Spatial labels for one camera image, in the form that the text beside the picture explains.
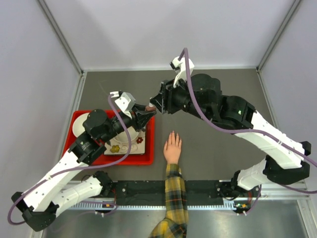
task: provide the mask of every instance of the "gray floor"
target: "gray floor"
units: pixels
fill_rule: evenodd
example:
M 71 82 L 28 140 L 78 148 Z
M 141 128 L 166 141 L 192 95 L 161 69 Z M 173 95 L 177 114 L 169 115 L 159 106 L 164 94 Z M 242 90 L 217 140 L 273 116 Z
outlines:
M 238 95 L 250 103 L 271 122 L 271 117 L 255 69 L 195 70 L 221 81 L 224 95 Z M 123 90 L 132 93 L 139 104 L 148 104 L 155 96 L 160 82 L 172 79 L 168 71 L 89 72 L 81 98 L 80 110 L 110 109 L 109 92 Z M 162 155 L 168 134 L 175 130 L 183 139 L 180 159 L 185 179 L 230 179 L 234 172 L 246 169 L 265 156 L 249 142 L 233 135 L 220 133 L 184 112 L 156 115 L 155 160 L 150 166 L 113 166 L 105 169 L 113 180 L 162 180 L 166 162 Z
M 46 229 L 46 238 L 146 238 L 164 211 L 117 211 L 101 218 L 65 211 Z M 261 201 L 245 216 L 233 212 L 189 211 L 188 238 L 307 238 L 296 201 Z

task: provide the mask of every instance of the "plaid shirt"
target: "plaid shirt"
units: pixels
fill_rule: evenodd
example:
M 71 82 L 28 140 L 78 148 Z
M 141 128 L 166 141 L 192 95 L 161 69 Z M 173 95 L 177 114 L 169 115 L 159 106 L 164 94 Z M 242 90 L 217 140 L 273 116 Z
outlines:
M 186 237 L 188 211 L 185 182 L 178 165 L 170 164 L 166 168 L 165 202 L 166 215 L 158 223 L 149 238 Z

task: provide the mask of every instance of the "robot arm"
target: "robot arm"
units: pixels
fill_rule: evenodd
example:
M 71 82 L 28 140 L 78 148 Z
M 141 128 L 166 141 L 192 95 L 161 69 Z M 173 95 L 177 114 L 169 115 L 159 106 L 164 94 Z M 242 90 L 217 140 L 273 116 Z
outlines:
M 147 112 L 145 106 L 135 104 L 135 99 L 129 93 L 113 92 L 117 97 L 115 102 L 121 112 L 121 118 L 126 127 L 141 130 L 156 111 Z M 54 174 L 73 168 L 90 166 L 106 150 L 104 143 L 124 131 L 117 117 L 108 118 L 104 110 L 93 110 L 83 123 L 85 131 L 77 137 L 62 159 L 39 181 L 47 180 L 44 185 L 28 193 L 17 208 L 22 212 L 25 222 L 35 231 L 49 226 L 64 210 L 91 196 L 107 196 L 112 187 L 112 181 L 104 172 L 96 172 L 81 184 L 62 190 L 80 170 L 72 170 Z M 15 202 L 22 195 L 16 192 L 12 196 Z
M 171 66 L 178 73 L 177 82 L 175 83 L 176 79 L 163 81 L 159 93 L 150 99 L 151 104 L 156 106 L 162 114 L 173 114 L 182 110 L 201 118 L 191 100 L 187 79 L 179 80 L 179 75 L 184 72 L 185 65 L 175 58 Z M 191 61 L 189 66 L 190 72 L 192 72 Z M 251 190 L 257 185 L 271 181 L 279 184 L 291 184 L 309 176 L 309 164 L 281 144 L 284 143 L 300 153 L 309 155 L 310 143 L 299 143 L 288 138 L 269 124 L 245 99 L 238 96 L 224 96 L 218 79 L 206 74 L 196 74 L 191 77 L 191 81 L 200 109 L 213 124 L 229 130 L 261 130 L 279 140 L 276 142 L 270 137 L 256 132 L 233 133 L 256 145 L 268 155 L 259 164 L 247 170 L 237 171 L 231 180 L 232 190 Z

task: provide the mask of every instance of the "white plate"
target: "white plate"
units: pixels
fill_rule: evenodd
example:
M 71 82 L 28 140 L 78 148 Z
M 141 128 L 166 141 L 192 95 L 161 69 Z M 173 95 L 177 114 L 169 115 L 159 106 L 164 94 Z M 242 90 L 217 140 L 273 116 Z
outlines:
M 76 138 L 85 131 L 85 128 L 83 127 L 83 123 L 87 119 L 88 114 L 89 113 L 82 114 L 74 121 L 72 130 Z
M 130 134 L 131 137 L 131 141 L 135 140 L 138 136 L 139 136 L 139 132 L 137 132 L 133 127 L 129 127 L 128 128 L 128 132 Z M 128 143 L 128 137 L 127 134 L 125 132 L 120 133 L 119 135 L 117 135 L 114 140 L 118 143 Z

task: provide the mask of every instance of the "silver metal frame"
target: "silver metal frame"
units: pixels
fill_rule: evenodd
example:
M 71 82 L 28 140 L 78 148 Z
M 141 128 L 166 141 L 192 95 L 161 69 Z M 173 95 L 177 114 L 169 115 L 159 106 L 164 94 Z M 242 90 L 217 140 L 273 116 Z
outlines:
M 267 60 L 269 58 L 269 56 L 271 55 L 272 51 L 274 50 L 278 40 L 282 36 L 284 30 L 286 29 L 288 23 L 290 22 L 290 20 L 292 19 L 293 15 L 297 11 L 297 9 L 298 9 L 298 7 L 299 7 L 301 2 L 302 2 L 302 0 L 294 0 L 292 6 L 288 10 L 284 20 L 282 21 L 280 27 L 278 28 L 276 34 L 274 35 L 270 45 L 268 46 L 268 49 L 266 50 L 264 56 L 262 57 L 262 59 L 260 61 L 260 64 L 257 67 L 258 71 L 261 71 L 263 69 L 265 63 L 267 62 Z
M 66 54 L 68 55 L 69 59 L 72 61 L 73 65 L 75 66 L 75 68 L 77 69 L 77 71 L 82 74 L 83 70 L 79 64 L 79 62 L 77 61 L 73 51 L 71 50 L 69 44 L 67 43 L 62 31 L 60 30 L 58 24 L 56 23 L 47 3 L 45 2 L 45 0 L 36 0 L 37 3 L 39 4 L 40 8 L 42 9 L 45 17 L 47 18 L 47 20 L 49 21 L 53 31 L 56 33 L 57 38 L 59 39 L 61 45 L 64 47 Z

